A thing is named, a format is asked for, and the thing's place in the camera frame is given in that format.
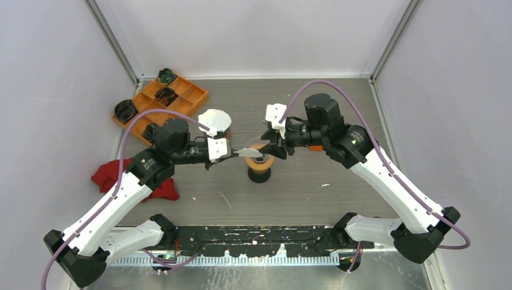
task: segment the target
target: white panel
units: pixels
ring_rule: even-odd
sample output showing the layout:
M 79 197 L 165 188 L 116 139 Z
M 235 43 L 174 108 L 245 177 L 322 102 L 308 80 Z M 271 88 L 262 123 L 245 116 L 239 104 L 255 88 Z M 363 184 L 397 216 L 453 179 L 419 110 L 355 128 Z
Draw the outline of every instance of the white panel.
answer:
M 112 108 L 133 90 L 83 1 L 0 1 L 0 281 L 37 289 L 43 243 L 101 194 L 91 181 L 120 130 Z M 67 275 L 54 265 L 48 289 Z
M 373 71 L 409 1 L 98 2 L 147 77 L 339 77 Z
M 377 80 L 403 171 L 472 238 L 440 251 L 452 289 L 510 288 L 511 14 L 510 1 L 423 1 Z

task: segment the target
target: scratch on table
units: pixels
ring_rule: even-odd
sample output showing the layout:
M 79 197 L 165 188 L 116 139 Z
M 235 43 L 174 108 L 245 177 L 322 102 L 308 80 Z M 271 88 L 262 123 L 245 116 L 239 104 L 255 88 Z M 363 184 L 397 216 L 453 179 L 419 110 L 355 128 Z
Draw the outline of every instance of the scratch on table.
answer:
M 226 200 L 226 202 L 228 203 L 229 209 L 231 209 L 231 204 L 229 203 L 229 201 L 228 201 L 228 199 L 226 198 L 226 196 L 224 196 L 224 195 L 222 194 L 222 192 L 219 192 L 219 193 L 220 193 L 220 195 L 222 195 L 222 197 L 223 197 L 223 198 Z

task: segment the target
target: gray floor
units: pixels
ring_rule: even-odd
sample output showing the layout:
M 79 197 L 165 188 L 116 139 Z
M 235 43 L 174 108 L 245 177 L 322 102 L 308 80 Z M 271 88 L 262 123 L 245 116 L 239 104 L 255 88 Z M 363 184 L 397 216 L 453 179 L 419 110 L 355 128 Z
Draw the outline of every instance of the gray floor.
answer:
M 216 108 L 232 118 L 232 147 L 265 131 L 262 124 L 267 104 L 287 104 L 307 80 L 197 80 L 210 92 L 199 110 Z M 379 115 L 366 79 L 334 80 L 358 105 L 381 145 L 387 149 Z M 290 115 L 305 118 L 304 99 L 326 92 L 339 101 L 345 121 L 360 123 L 348 104 L 325 85 L 307 89 Z M 191 135 L 198 136 L 197 127 Z M 145 148 L 130 138 L 126 156 Z M 298 149 L 288 160 L 276 160 L 265 184 L 251 182 L 243 158 L 227 160 L 205 171 L 203 165 L 177 166 L 173 177 L 181 195 L 178 201 L 150 200 L 137 205 L 121 225 L 137 225 L 162 213 L 177 225 L 333 225 L 346 212 L 394 218 L 392 208 L 362 179 L 330 160 L 324 153 Z
M 334 266 L 184 268 L 168 276 L 157 276 L 149 267 L 110 267 L 97 283 L 87 289 L 430 290 L 432 288 L 422 265 L 413 264 L 396 252 L 373 252 L 363 254 L 361 266 L 351 275 Z

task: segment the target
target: red towel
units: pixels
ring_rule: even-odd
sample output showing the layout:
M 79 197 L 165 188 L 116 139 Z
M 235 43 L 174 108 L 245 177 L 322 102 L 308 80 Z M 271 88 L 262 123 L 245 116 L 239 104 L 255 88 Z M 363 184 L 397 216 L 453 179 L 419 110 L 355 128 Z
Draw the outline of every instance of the red towel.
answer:
M 123 162 L 124 170 L 133 158 L 125 159 Z M 107 164 L 103 164 L 98 168 L 98 171 L 91 177 L 99 187 L 101 193 L 107 193 L 112 186 L 117 182 L 117 175 L 119 171 L 119 160 L 113 160 Z M 170 201 L 175 201 L 179 198 L 179 194 L 174 188 L 174 182 L 172 178 L 165 180 L 154 192 L 151 193 L 147 198 L 142 201 L 146 201 L 150 198 L 165 198 Z

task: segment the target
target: green object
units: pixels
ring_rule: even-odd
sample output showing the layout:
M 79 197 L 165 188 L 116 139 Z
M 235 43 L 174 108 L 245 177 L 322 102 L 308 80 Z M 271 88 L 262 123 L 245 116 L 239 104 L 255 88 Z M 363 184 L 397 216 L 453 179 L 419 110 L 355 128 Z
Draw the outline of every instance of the green object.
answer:
M 168 68 L 164 68 L 158 72 L 158 77 L 156 78 L 164 86 L 169 86 L 176 79 L 176 74 Z

